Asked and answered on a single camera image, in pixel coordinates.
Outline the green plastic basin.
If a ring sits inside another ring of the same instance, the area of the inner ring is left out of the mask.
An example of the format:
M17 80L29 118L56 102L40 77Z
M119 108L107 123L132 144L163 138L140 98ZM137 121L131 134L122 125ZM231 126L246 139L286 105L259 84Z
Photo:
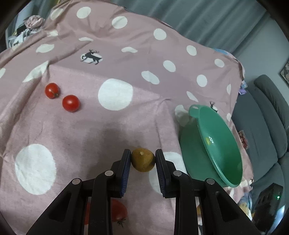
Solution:
M180 134L183 162L196 180L215 180L221 187L237 187L242 180L242 158L223 118L212 108L192 105Z

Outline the red tomato front left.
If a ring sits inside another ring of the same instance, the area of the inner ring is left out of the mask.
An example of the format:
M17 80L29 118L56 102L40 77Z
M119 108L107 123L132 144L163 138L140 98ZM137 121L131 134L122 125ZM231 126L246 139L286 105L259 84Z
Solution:
M90 205L91 205L91 203L88 202L88 203L87 203L87 207L86 207L86 213L85 213L85 221L84 221L84 225L88 225L88 224L89 224Z

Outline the red snack packet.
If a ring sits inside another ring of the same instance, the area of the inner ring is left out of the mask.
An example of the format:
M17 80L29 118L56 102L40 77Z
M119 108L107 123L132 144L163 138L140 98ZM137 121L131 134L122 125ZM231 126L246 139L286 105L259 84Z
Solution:
M245 150L247 150L247 149L248 149L248 141L247 141L247 138L246 138L246 136L245 136L244 130L240 130L240 131L238 132L238 134L239 134L239 138L240 138L240 140L241 140L241 143L242 143L243 148L244 148Z

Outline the colourful bedding under cloth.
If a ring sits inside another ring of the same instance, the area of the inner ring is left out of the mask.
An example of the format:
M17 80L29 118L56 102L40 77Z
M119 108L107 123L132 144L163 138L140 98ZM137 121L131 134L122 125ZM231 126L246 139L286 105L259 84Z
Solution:
M222 49L218 49L218 48L213 48L215 51L220 52L224 55L227 55L231 58L233 58L234 60L236 60L239 63L239 67L241 70L241 78L242 78L242 82L239 88L239 95L245 95L246 94L246 88L248 87L247 83L245 82L245 68L242 65L242 63L231 53L229 53L228 51L222 50Z

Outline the brown longan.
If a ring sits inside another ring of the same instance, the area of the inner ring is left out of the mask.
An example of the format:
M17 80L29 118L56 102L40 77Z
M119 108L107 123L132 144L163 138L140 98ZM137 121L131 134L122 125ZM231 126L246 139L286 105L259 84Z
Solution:
M137 148L131 154L131 163L139 172L149 172L154 168L155 156L145 148Z

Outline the grey sofa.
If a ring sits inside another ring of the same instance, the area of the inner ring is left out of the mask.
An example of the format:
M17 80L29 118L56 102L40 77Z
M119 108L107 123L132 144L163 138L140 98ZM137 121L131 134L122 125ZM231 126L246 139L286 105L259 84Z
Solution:
M267 75L256 78L239 95L232 121L244 130L248 141L249 166L252 176L242 183L250 188L239 205L249 216L254 215L259 194L272 183L281 185L283 193L273 225L267 234L274 234L283 217L288 214L288 103Z

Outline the pile of clothes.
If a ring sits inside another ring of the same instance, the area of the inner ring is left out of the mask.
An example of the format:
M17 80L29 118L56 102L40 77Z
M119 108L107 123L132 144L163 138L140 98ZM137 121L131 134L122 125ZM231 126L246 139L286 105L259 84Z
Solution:
M29 36L37 33L45 24L45 19L39 15L25 18L23 23L6 40L8 48L16 48Z

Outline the framed wall painting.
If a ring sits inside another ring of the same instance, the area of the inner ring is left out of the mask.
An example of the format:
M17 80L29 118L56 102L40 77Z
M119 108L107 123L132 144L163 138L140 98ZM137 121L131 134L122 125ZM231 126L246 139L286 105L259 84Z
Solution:
M287 62L280 71L280 76L289 84L289 62Z

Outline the small red tomato top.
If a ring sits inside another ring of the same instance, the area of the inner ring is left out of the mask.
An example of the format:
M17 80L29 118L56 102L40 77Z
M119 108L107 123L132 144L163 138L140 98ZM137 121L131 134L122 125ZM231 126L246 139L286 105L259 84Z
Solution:
M60 94L60 89L57 84L55 83L49 83L45 87L45 94L47 98L49 99L55 99L59 96Z

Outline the pink polka dot tablecloth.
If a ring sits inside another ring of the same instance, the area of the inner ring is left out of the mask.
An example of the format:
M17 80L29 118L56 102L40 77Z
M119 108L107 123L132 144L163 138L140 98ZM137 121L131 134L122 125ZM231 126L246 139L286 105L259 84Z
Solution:
M236 60L151 17L105 1L59 4L39 32L1 53L4 218L25 234L72 179L96 177L126 148L160 148L184 170L189 107L213 107L234 130L241 82ZM73 113L67 95L80 101Z

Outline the red tomato front right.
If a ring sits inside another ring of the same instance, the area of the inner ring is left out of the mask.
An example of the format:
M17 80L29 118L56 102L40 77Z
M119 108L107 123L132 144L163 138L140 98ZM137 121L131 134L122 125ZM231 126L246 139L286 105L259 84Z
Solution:
M112 222L116 222L119 226L123 227L126 218L127 208L125 207L125 205L116 199L111 199Z

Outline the grey curtain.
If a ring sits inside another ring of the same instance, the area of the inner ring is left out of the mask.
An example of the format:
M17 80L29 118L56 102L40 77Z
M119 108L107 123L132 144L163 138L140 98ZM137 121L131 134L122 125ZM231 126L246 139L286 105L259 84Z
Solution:
M153 17L182 36L238 57L269 19L257 1L113 0L126 10Z

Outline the small red tomato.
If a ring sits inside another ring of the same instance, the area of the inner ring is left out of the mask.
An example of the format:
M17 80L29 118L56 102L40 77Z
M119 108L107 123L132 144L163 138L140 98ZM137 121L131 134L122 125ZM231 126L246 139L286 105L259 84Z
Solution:
M47 98L49 99L55 99L59 96L60 94L60 89L57 84L55 83L49 83L45 87L45 94Z
M80 101L75 95L67 95L62 100L63 108L68 112L75 112L80 108Z

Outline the black device green light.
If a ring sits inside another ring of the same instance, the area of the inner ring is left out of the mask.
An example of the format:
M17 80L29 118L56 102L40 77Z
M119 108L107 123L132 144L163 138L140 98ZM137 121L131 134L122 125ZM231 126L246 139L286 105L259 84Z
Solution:
M272 183L263 190L254 207L253 223L261 234L267 234L275 220L283 187Z

